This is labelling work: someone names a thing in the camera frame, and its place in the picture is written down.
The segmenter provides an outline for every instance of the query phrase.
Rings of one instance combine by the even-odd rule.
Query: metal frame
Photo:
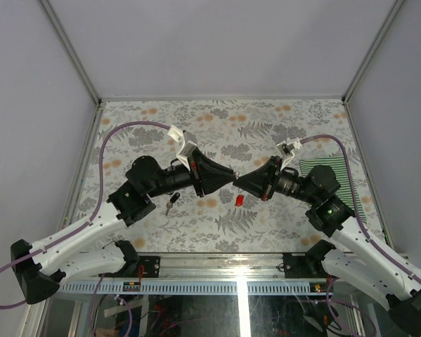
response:
[[[75,337],[77,326],[79,325],[79,318],[82,308],[82,302],[80,300],[75,301],[75,308],[72,311],[72,319],[70,329],[68,330],[68,337]]]
[[[344,102],[344,111],[346,112],[346,115],[348,116],[349,126],[351,128],[354,142],[358,149],[358,155],[360,157],[363,170],[365,171],[366,180],[368,181],[368,186],[373,194],[373,201],[374,201],[374,206],[377,211],[377,217],[379,218],[382,229],[384,230],[385,234],[388,237],[390,247],[394,249],[394,243],[390,235],[387,219],[384,217],[384,211],[383,211],[382,204],[380,202],[379,195],[377,194],[377,188],[376,188],[376,185],[374,184],[374,179],[371,176],[371,169],[370,169],[370,166],[368,165],[368,161],[366,160],[365,152],[363,150],[363,146],[361,144],[360,138],[358,137],[358,131],[357,131],[356,125],[352,119],[352,113],[351,113],[351,110],[349,109],[349,102]]]
[[[352,97],[354,91],[356,90],[356,87],[358,86],[362,76],[364,75],[365,71],[368,68],[368,65],[370,64],[371,60],[374,58],[378,48],[380,47],[380,44],[382,43],[384,37],[387,34],[387,31],[389,29],[389,27],[391,26],[391,24],[393,23],[394,19],[396,18],[396,16],[398,15],[399,11],[401,10],[403,4],[406,2],[406,0],[395,0],[393,6],[391,7],[390,11],[387,14],[387,17],[385,18],[384,22],[382,23],[381,28],[379,29],[379,32],[376,34],[376,37],[374,39],[374,41],[372,42],[370,48],[368,49],[368,52],[366,53],[359,69],[356,72],[356,75],[354,76],[354,78],[352,79],[351,83],[349,84],[348,89],[346,90],[346,92],[344,93],[344,95],[342,96],[342,101],[344,101],[344,108],[346,110],[346,113],[348,115],[349,118],[349,124],[351,126],[351,131],[353,133],[354,136],[354,141],[356,142],[356,146],[358,147],[358,150],[360,152],[360,157],[361,160],[363,162],[363,168],[366,172],[366,176],[368,179],[368,183],[370,186],[370,189],[373,192],[373,196],[374,196],[374,200],[375,200],[375,206],[378,212],[378,216],[382,225],[382,228],[384,228],[385,232],[388,235],[388,238],[390,239],[390,243],[391,243],[391,247],[393,247],[392,244],[392,240],[391,237],[389,235],[389,228],[387,225],[386,220],[384,219],[383,216],[383,211],[382,211],[382,207],[379,201],[379,198],[377,196],[377,191],[375,188],[375,184],[371,178],[370,175],[370,169],[368,166],[367,161],[365,160],[365,156],[364,156],[364,152],[363,152],[363,148],[361,145],[361,142],[358,138],[358,133],[354,124],[354,121],[352,119],[351,116],[351,112],[349,110],[349,100]],[[288,96],[288,95],[282,95],[282,96],[240,96],[240,97],[233,97],[233,96],[222,96],[222,97],[210,97],[210,96],[202,96],[202,97],[184,97],[184,98],[178,98],[178,97],[163,97],[163,98],[131,98],[131,97],[123,97],[123,98],[105,98],[102,99],[98,92],[95,89],[95,86],[93,85],[93,83],[91,82],[88,74],[86,73],[86,70],[84,69],[84,66],[81,62],[81,60],[79,59],[79,56],[77,55],[75,49],[73,48],[66,32],[65,29],[63,28],[61,22],[59,21],[58,16],[56,15],[56,12],[54,11],[52,5],[50,4],[49,0],[37,0],[37,3],[40,5],[44,15],[46,16],[47,20],[50,22],[51,27],[53,28],[53,31],[56,33],[56,36],[60,42],[60,44],[62,45],[62,47],[64,48],[68,58],[70,59],[70,62],[73,66],[73,68],[75,69],[76,73],[78,74],[79,78],[81,79],[83,85],[85,86],[87,93],[89,94],[90,98],[92,99],[92,101],[94,101],[94,103],[96,104],[96,111],[95,111],[95,115],[93,118],[93,121],[91,122],[91,125],[87,131],[87,135],[86,135],[86,142],[84,144],[84,147],[82,149],[82,153],[81,153],[81,157],[79,160],[79,164],[77,167],[77,170],[75,172],[75,176],[74,176],[74,180],[73,180],[73,184],[72,184],[72,188],[70,190],[70,193],[68,195],[68,199],[67,199],[67,204],[65,205],[65,210],[64,210],[64,214],[61,218],[61,222],[60,222],[60,228],[62,226],[64,226],[66,223],[69,223],[74,215],[75,215],[75,211],[77,209],[77,203],[78,203],[78,199],[80,196],[80,192],[82,191],[82,182],[83,179],[85,178],[86,175],[86,170],[89,164],[89,158],[90,158],[90,154],[91,151],[93,149],[93,144],[94,141],[96,139],[96,136],[98,134],[98,130],[99,130],[99,125],[100,125],[100,121],[101,121],[101,117],[103,114],[103,108],[105,107],[106,102],[119,102],[119,101],[127,101],[127,100],[215,100],[215,99],[221,99],[221,100],[225,100],[225,99],[316,99],[316,98],[340,98],[339,96]],[[181,259],[183,260],[186,256],[194,256],[195,258],[195,263],[201,263],[201,258],[204,258],[205,254],[176,254],[177,256],[174,256],[174,254],[169,254],[168,256],[164,256],[164,259],[162,260],[162,273],[164,273],[164,278],[165,279],[175,279],[175,280],[180,280],[183,279],[184,277],[190,278],[190,276],[192,276],[192,274],[194,272],[196,272],[197,269],[196,268],[197,265],[195,266],[189,266],[188,269],[186,269],[185,272],[183,272],[182,275],[175,275],[174,277],[173,274],[174,272],[177,272],[178,266],[174,266],[174,263],[172,265],[169,266],[169,263],[171,263],[173,260],[175,261],[181,261]],[[258,257],[260,257],[260,255],[264,255],[264,254],[251,254],[251,255],[258,255]],[[259,268],[258,265],[256,265],[256,263],[254,262],[254,259],[251,259],[249,256],[247,256],[246,254],[243,254],[242,256],[240,256],[240,254],[230,254],[230,256],[228,256],[227,254],[212,254],[212,257],[214,258],[213,262],[215,262],[215,260],[218,259],[218,257],[226,259],[228,263],[231,263],[231,261],[235,261],[238,260],[239,261],[244,261],[242,263],[244,263],[243,267],[247,268],[247,270],[250,270],[252,272],[251,277],[253,277],[256,273],[256,268],[257,268],[257,275],[255,277],[256,280],[260,280],[260,279],[267,279],[268,277],[266,277],[266,275],[263,275],[262,273],[264,272],[265,274],[268,274],[269,277],[272,277],[272,281],[277,281],[277,279],[275,280],[275,278],[278,277],[277,274],[271,274],[272,272],[272,265],[270,266],[266,266],[266,267],[261,267]],[[209,268],[209,272],[207,273],[207,275],[205,276],[205,279],[208,280],[209,277],[211,277],[214,281],[221,279],[222,275],[226,275],[227,272],[234,272],[234,268],[240,268],[242,267],[241,265],[225,265],[223,269],[218,270],[220,267],[222,266],[215,266],[214,265],[207,265],[207,267]],[[320,282],[322,280],[319,279],[315,279],[312,281],[316,281],[316,282]],[[45,301],[44,303],[39,303],[37,305],[32,305],[30,307],[28,307],[27,311],[26,311],[26,319],[25,322],[23,322],[22,324],[22,328],[20,329],[20,335],[22,337],[33,337],[33,336],[37,336],[37,333],[40,332],[40,323],[43,322],[43,318],[46,314],[46,306],[47,306],[48,301]]]
[[[104,97],[102,103],[106,102],[144,102],[158,101],[169,102],[172,100],[339,100],[341,95],[219,95],[219,96],[159,96],[159,97],[134,97],[118,96]]]
[[[83,85],[85,86],[85,89],[90,95],[91,100],[95,103],[95,105],[99,105],[101,103],[101,97],[99,96],[88,74],[86,73],[82,62],[79,59],[79,56],[77,56],[76,51],[70,42],[70,39],[68,39],[68,36],[61,22],[59,21],[58,16],[56,15],[56,12],[54,11],[54,8],[52,7],[51,3],[49,2],[49,0],[37,0],[37,3],[40,5],[40,8],[45,14],[46,19],[51,24],[53,31],[56,33],[60,44],[62,45],[68,58],[70,59],[72,67],[75,69],[77,75],[81,79]]]
[[[371,43],[370,48],[366,52],[366,55],[363,58],[360,67],[358,68],[356,74],[354,75],[354,78],[352,79],[346,92],[343,95],[342,100],[344,102],[349,102],[349,100],[351,99],[354,91],[356,90],[356,87],[358,86],[358,83],[362,79],[371,60],[374,58],[374,55],[376,54],[385,36],[387,35],[388,29],[391,27],[391,24],[393,23],[394,19],[396,19],[396,16],[401,11],[402,5],[404,5],[405,2],[406,0],[395,0],[395,2],[393,3],[393,6],[390,8],[384,22],[380,26],[379,31],[377,32],[373,42]]]

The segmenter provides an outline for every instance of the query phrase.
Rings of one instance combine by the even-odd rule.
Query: floral tablecloth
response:
[[[209,158],[230,166],[240,175],[278,155],[276,143],[329,133],[342,140],[349,153],[357,192],[368,227],[383,238],[367,180],[348,120],[340,100],[196,100],[107,102],[98,137],[91,153],[79,199],[77,218],[89,213],[98,196],[98,153],[105,135],[128,121],[148,120],[174,124],[194,133],[199,148]],[[135,158],[148,154],[165,168],[174,159],[176,146],[165,130],[152,126],[132,127],[116,133],[104,156],[105,194],[125,180],[124,173]],[[336,143],[319,140],[305,145],[290,165],[299,169],[299,159],[340,156]],[[235,206],[243,195],[244,204]],[[232,185],[204,198],[192,187],[165,216],[168,196],[154,198],[157,208],[126,230],[94,243],[98,249],[115,239],[130,240],[138,251],[187,252],[283,252],[306,251],[321,237],[306,219],[308,206],[275,194],[262,202]]]

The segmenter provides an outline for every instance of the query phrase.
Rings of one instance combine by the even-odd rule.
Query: gray wall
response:
[[[421,0],[402,8],[350,107],[391,237],[421,265]]]
[[[10,245],[57,229],[93,104],[35,0],[0,0],[0,267]],[[0,304],[22,300],[13,273]],[[0,311],[15,336],[24,308]]]
[[[51,0],[103,97],[342,96],[394,0]]]

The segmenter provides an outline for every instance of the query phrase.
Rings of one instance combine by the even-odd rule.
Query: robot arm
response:
[[[292,143],[278,145],[285,156],[296,148]],[[261,168],[239,177],[233,184],[263,201],[278,192],[308,203],[306,216],[310,224],[354,252],[361,261],[350,259],[331,243],[320,240],[306,253],[307,263],[313,268],[322,265],[328,274],[362,290],[381,304],[406,333],[421,336],[421,284],[414,279],[421,279],[421,269],[371,231],[367,231],[369,237],[363,234],[354,212],[335,195],[340,185],[329,166],[315,166],[308,176],[301,177],[283,165],[283,158],[271,157]],[[412,274],[408,276],[396,267],[372,242]]]
[[[177,154],[181,164],[162,169],[154,158],[139,157],[126,172],[127,181],[101,204],[93,221],[85,216],[50,237],[31,244],[19,240],[11,246],[12,261],[43,251],[13,267],[28,304],[47,299],[60,285],[73,279],[107,272],[130,275],[139,260],[130,242],[114,242],[89,253],[80,251],[91,242],[132,226],[147,216],[155,209],[150,198],[188,186],[193,186],[196,194],[203,197],[235,180],[232,169],[213,162],[199,151],[194,135],[175,127],[169,134],[181,146]],[[54,247],[45,249],[62,238]]]

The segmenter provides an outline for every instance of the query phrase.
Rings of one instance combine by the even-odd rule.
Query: black base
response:
[[[25,240],[19,240],[11,246],[11,260],[15,261],[29,254],[32,246]],[[35,304],[50,298],[60,288],[54,277],[40,273],[41,266],[35,264],[32,258],[12,267],[20,284],[22,294],[27,304]]]
[[[141,266],[144,267],[144,279],[157,279],[160,273],[160,256],[139,256],[138,264],[132,271],[120,271],[114,273],[106,273],[106,277],[114,278],[134,278],[138,279],[138,273]]]

